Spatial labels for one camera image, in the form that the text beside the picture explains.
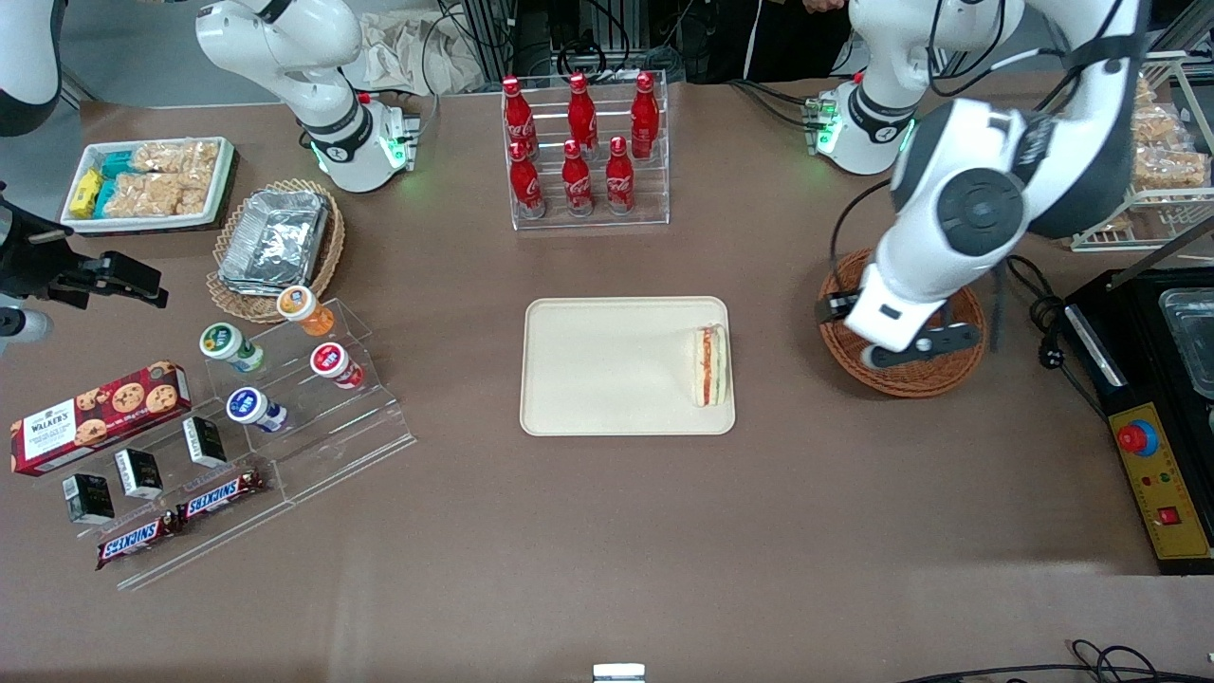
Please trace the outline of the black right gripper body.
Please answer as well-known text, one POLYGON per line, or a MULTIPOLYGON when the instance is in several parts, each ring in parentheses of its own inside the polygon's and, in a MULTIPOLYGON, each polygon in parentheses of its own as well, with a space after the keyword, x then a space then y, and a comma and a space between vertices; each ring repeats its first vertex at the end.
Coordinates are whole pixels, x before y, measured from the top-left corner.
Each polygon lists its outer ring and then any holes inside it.
POLYGON ((72 275, 80 255, 66 243, 70 228, 44 220, 1 199, 1 294, 25 300, 55 300, 70 306, 87 306, 90 294, 61 281, 72 275))

